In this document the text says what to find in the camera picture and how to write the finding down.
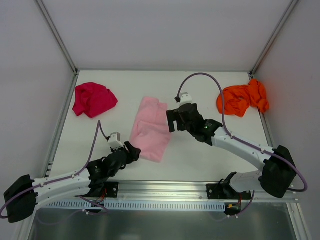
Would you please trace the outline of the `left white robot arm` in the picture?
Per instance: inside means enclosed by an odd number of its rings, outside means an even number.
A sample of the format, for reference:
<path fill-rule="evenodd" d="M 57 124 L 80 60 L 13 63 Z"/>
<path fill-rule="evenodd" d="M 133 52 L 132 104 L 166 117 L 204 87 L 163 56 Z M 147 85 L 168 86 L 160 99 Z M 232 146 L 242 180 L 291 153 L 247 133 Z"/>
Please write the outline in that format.
<path fill-rule="evenodd" d="M 17 223 L 30 217 L 35 211 L 50 203 L 68 197 L 99 197 L 105 182 L 118 171 L 140 158 L 141 150 L 126 141 L 111 154 L 88 163 L 83 171 L 74 171 L 57 177 L 32 179 L 21 176 L 3 194 L 9 223 Z"/>

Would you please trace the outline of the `pink t shirt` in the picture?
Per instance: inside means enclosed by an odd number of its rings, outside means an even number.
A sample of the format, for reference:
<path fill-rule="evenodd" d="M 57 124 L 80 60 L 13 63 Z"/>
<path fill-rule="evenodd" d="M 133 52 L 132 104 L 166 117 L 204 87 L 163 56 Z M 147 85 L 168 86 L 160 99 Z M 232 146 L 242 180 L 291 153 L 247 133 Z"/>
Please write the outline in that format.
<path fill-rule="evenodd" d="M 140 157 L 160 163 L 171 140 L 166 111 L 168 105 L 145 96 L 133 123 L 130 143 L 141 150 Z"/>

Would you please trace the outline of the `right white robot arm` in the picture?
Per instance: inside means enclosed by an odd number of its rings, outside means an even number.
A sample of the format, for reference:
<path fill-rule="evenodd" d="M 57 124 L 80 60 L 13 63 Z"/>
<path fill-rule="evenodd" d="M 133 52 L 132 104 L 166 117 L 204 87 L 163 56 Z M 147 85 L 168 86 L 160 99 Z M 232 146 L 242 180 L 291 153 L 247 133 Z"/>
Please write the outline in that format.
<path fill-rule="evenodd" d="M 228 133 L 225 126 L 213 119 L 205 119 L 195 103 L 186 103 L 167 110 L 169 131 L 187 131 L 198 142 L 226 150 L 253 165 L 256 170 L 232 172 L 222 182 L 222 194 L 232 199 L 239 193 L 263 190 L 275 198 L 283 198 L 297 173 L 289 150 L 261 146 Z"/>

